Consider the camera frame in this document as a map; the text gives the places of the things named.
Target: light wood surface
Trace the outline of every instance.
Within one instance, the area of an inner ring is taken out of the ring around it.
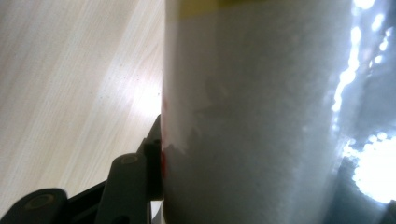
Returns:
[[[0,1],[0,216],[68,196],[137,150],[160,114],[163,0]]]

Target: wooden floor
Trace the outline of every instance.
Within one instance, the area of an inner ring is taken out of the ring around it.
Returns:
[[[0,217],[106,179],[160,114],[163,0],[0,1]]]

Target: yellow label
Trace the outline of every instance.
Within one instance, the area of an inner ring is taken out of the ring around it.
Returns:
[[[198,16],[220,8],[232,7],[249,2],[262,2],[265,0],[180,0],[178,13],[179,19]]]

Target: white cylinder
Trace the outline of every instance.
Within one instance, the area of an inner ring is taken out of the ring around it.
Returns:
[[[166,1],[167,224],[323,220],[387,2]]]

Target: screw hole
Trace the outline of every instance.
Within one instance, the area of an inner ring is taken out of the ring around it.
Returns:
[[[111,224],[129,224],[129,218],[126,216],[117,217]]]

